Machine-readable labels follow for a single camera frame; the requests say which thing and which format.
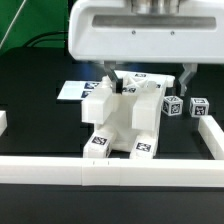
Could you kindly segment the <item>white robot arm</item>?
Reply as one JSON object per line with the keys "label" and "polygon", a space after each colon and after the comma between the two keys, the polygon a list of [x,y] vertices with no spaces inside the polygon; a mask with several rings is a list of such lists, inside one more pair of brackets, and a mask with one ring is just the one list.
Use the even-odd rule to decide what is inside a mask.
{"label": "white robot arm", "polygon": [[224,64],[224,0],[77,0],[68,50],[83,61],[102,61],[113,83],[117,62],[181,63],[180,94],[200,64]]}

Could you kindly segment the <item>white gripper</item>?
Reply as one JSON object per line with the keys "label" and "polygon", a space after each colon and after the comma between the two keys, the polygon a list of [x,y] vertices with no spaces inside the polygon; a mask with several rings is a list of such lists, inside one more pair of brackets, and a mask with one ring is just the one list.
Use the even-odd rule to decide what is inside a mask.
{"label": "white gripper", "polygon": [[180,95],[197,63],[224,64],[224,0],[176,0],[152,8],[137,0],[77,0],[68,31],[77,60],[105,61],[112,91],[121,94],[116,62],[185,63]]}

